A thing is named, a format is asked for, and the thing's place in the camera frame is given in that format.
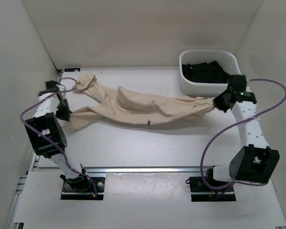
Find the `white plastic basket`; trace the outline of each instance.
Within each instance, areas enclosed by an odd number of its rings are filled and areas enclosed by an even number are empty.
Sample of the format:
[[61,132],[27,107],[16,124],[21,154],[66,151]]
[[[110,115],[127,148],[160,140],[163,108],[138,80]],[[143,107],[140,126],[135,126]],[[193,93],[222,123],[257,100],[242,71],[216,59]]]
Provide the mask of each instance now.
[[180,87],[184,94],[194,96],[217,96],[226,88],[226,83],[194,83],[187,80],[182,72],[182,64],[198,64],[217,61],[228,74],[241,74],[233,54],[223,50],[189,49],[179,57]]

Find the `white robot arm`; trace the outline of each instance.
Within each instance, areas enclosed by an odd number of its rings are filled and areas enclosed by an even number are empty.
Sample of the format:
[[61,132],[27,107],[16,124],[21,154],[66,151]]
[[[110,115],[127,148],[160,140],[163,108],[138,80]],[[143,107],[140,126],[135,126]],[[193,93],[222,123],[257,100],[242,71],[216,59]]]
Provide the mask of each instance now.
[[[34,127],[38,132],[42,133],[54,143],[56,143],[63,151],[67,147],[65,134],[58,123],[57,119],[68,121],[71,111],[67,100],[61,96],[57,82],[46,82],[46,90],[39,93],[39,101],[46,99],[39,105],[33,118],[25,122]],[[68,183],[70,187],[78,190],[85,190],[90,186],[90,180],[87,176],[80,175],[74,171],[87,174],[86,170],[74,158],[69,158],[66,162],[65,155],[62,154],[53,144],[46,141],[39,134],[25,126],[34,152],[49,160],[53,161],[62,171],[61,178]]]
[[258,119],[254,117],[256,99],[252,92],[246,92],[245,76],[231,76],[227,90],[213,102],[216,108],[224,112],[231,109],[237,122],[253,117],[251,121],[238,125],[241,150],[229,166],[213,168],[213,179],[267,184],[279,160],[279,153],[269,147]]

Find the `purple cable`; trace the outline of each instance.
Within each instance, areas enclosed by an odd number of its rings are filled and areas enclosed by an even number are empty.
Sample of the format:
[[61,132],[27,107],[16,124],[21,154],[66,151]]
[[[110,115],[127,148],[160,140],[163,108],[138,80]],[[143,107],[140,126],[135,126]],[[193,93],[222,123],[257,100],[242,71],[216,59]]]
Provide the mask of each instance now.
[[89,181],[90,181],[90,184],[93,185],[94,194],[95,194],[96,197],[97,197],[96,186],[95,186],[95,183],[94,183],[94,181],[92,180],[92,178],[91,178],[90,176],[88,176],[87,174],[78,172],[78,171],[76,171],[74,168],[72,168],[71,165],[69,164],[67,155],[65,154],[65,152],[63,151],[63,149],[61,149],[55,142],[53,142],[53,141],[52,141],[51,139],[49,139],[47,136],[43,135],[43,134],[40,133],[38,130],[36,130],[34,127],[32,127],[31,125],[29,125],[29,124],[24,120],[24,118],[23,118],[23,116],[25,115],[25,113],[27,113],[27,112],[30,111],[31,109],[35,108],[36,106],[42,104],[45,100],[47,100],[48,98],[51,98],[51,97],[54,96],[55,94],[71,92],[71,91],[73,91],[73,90],[74,90],[74,89],[70,89],[70,90],[59,91],[59,92],[55,92],[55,93],[50,94],[49,96],[47,96],[47,97],[44,98],[43,100],[39,101],[39,102],[36,103],[35,105],[33,105],[33,106],[29,107],[28,109],[24,110],[24,111],[20,114],[20,120],[21,120],[21,122],[22,122],[26,127],[28,127],[31,131],[35,132],[36,134],[40,135],[44,140],[46,140],[47,142],[51,143],[51,144],[63,155],[63,157],[65,158],[65,162],[66,162],[67,167],[68,167],[72,172],[87,177],[87,178],[89,179]]
[[230,182],[230,183],[228,183],[228,184],[225,184],[225,185],[216,187],[216,186],[210,185],[210,184],[206,181],[206,179],[205,179],[205,177],[204,177],[204,172],[203,172],[203,165],[204,165],[204,157],[205,157],[205,154],[206,154],[208,148],[210,147],[211,143],[212,143],[219,135],[221,135],[223,132],[225,132],[225,131],[231,129],[231,128],[234,127],[234,126],[237,126],[237,125],[240,125],[240,124],[249,122],[249,121],[253,120],[253,119],[256,118],[256,117],[259,117],[260,115],[262,115],[262,114],[264,114],[264,113],[266,113],[266,112],[268,112],[268,111],[271,111],[271,110],[277,108],[278,106],[280,106],[280,105],[286,100],[286,87],[285,87],[284,85],[282,85],[281,83],[279,83],[279,82],[277,82],[277,81],[274,81],[274,80],[269,80],[269,79],[252,79],[252,80],[249,80],[249,81],[267,81],[267,82],[275,83],[275,84],[281,86],[281,87],[284,89],[284,91],[285,91],[284,98],[283,98],[279,103],[277,103],[276,105],[274,105],[274,106],[272,106],[272,107],[270,107],[270,108],[268,108],[268,109],[266,109],[266,110],[264,110],[264,111],[261,111],[261,112],[255,114],[253,117],[247,118],[247,119],[242,120],[242,121],[237,122],[237,123],[234,123],[234,124],[232,124],[232,125],[226,127],[225,129],[219,131],[216,135],[214,135],[214,136],[211,138],[211,140],[208,142],[208,144],[206,144],[206,146],[205,146],[205,148],[204,148],[204,151],[203,151],[203,153],[202,153],[202,155],[201,155],[200,174],[201,174],[202,180],[203,180],[203,182],[205,183],[205,185],[207,185],[207,186],[208,186],[210,189],[212,189],[212,190],[221,190],[221,189],[223,189],[223,188],[231,187],[231,186],[233,186],[235,183],[237,183],[237,184],[243,184],[243,185],[251,185],[251,186],[263,186],[263,185],[264,185],[264,184],[251,184],[251,183],[236,181],[236,182]]
[[215,196],[214,199],[218,199],[218,198],[220,198],[221,196],[223,196],[223,195],[229,190],[229,188],[233,187],[233,185],[235,185],[235,182],[231,182],[231,183],[230,183],[230,186],[227,187],[225,190],[223,190],[223,191],[221,192],[221,194],[217,194],[217,196]]

